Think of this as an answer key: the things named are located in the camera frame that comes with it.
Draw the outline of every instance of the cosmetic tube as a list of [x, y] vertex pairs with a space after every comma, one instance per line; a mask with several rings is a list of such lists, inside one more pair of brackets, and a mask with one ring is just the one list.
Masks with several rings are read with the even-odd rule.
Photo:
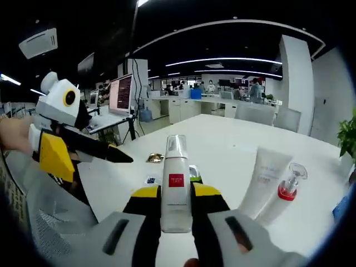
[[292, 156], [259, 147], [250, 185], [239, 210], [256, 219], [271, 195], [279, 185], [279, 180], [292, 160]]

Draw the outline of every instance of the led light strip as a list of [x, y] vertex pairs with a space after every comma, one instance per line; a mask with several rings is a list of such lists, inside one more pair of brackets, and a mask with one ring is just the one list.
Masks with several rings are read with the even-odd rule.
[[139, 7], [141, 7], [144, 3], [148, 2], [149, 0], [139, 0]]
[[30, 91], [35, 92], [35, 93], [38, 93], [38, 94], [40, 94], [40, 95], [42, 95], [42, 96], [46, 96], [46, 94], [44, 94], [44, 93], [42, 93], [42, 92], [38, 92], [38, 91], [36, 91], [35, 89], [30, 89]]
[[211, 61], [211, 60], [247, 60], [247, 61], [260, 61], [260, 62], [268, 62], [268, 63], [273, 63], [273, 64], [279, 64], [282, 65], [282, 62], [278, 61], [273, 61], [273, 60], [261, 60], [259, 58], [249, 58], [249, 57], [217, 57], [217, 58], [204, 58], [201, 60], [188, 60], [188, 61], [182, 61], [182, 62], [177, 62], [173, 64], [168, 64], [166, 67], [174, 66], [174, 65], [179, 65], [179, 64], [185, 64], [185, 63], [192, 63], [192, 62], [201, 62], [201, 61]]
[[216, 72], [216, 71], [256, 73], [256, 74], [269, 75], [269, 76], [274, 76], [274, 77], [282, 78], [282, 76], [281, 76], [281, 75], [270, 74], [270, 73], [264, 73], [264, 72], [258, 72], [258, 71], [238, 71], [238, 70], [206, 70], [206, 71], [195, 71], [195, 72]]
[[12, 82], [12, 83], [14, 83], [15, 85], [21, 85], [20, 82], [15, 81], [14, 79], [12, 79], [12, 78], [6, 76], [5, 74], [2, 74], [2, 73], [1, 73], [1, 77], [3, 78], [4, 81]]

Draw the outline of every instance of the ceiling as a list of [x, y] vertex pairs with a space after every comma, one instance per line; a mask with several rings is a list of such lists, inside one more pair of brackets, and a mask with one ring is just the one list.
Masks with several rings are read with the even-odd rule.
[[[323, 40], [326, 47], [320, 56], [335, 46], [332, 23], [320, 15], [310, 1], [296, 4], [285, 1], [258, 3], [245, 1], [205, 0], [150, 0], [138, 8], [135, 34], [130, 42], [131, 24], [134, 17], [134, 0], [102, 0], [90, 6], [87, 1], [56, 4], [51, 12], [44, 12], [38, 5], [23, 7], [25, 14], [1, 17], [3, 27], [0, 42], [0, 73], [21, 82], [16, 86], [0, 82], [1, 98], [4, 101], [35, 101], [38, 96], [29, 91], [39, 89], [39, 84], [48, 73], [56, 71], [60, 78], [86, 87], [104, 78], [115, 78], [116, 66], [123, 55], [169, 33], [170, 37], [137, 51], [136, 58], [145, 58], [151, 69], [149, 76], [166, 77], [169, 73], [195, 74], [206, 70], [206, 64], [221, 63], [224, 69], [248, 70], [281, 74], [281, 69], [271, 63], [249, 61], [209, 61], [165, 67], [166, 64], [217, 57], [250, 57], [276, 60], [282, 34], [307, 41], [312, 55], [321, 43], [302, 33], [279, 26], [262, 23], [225, 23], [199, 27], [180, 32], [186, 27], [222, 20], [256, 19], [272, 21], [303, 29]], [[58, 49], [27, 60], [18, 44], [34, 33], [50, 27], [57, 28]], [[77, 65], [90, 53], [98, 55], [94, 72], [79, 76]]]

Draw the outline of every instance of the hand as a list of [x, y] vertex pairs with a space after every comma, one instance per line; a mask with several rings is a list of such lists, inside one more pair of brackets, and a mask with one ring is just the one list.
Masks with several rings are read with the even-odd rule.
[[6, 150], [17, 150], [32, 156], [28, 141], [29, 126], [32, 117], [24, 119], [4, 118], [0, 121], [0, 143]]

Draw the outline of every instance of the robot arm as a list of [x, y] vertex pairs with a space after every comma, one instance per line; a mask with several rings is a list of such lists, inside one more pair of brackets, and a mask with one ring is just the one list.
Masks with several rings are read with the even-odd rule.
[[133, 162], [116, 147], [79, 131], [89, 125], [91, 116], [80, 101], [79, 89], [70, 81], [59, 81], [57, 74], [50, 72], [41, 82], [41, 91], [47, 95], [39, 97], [28, 139], [33, 158], [43, 171], [72, 182], [75, 169], [68, 150], [86, 161], [94, 156], [111, 162]]

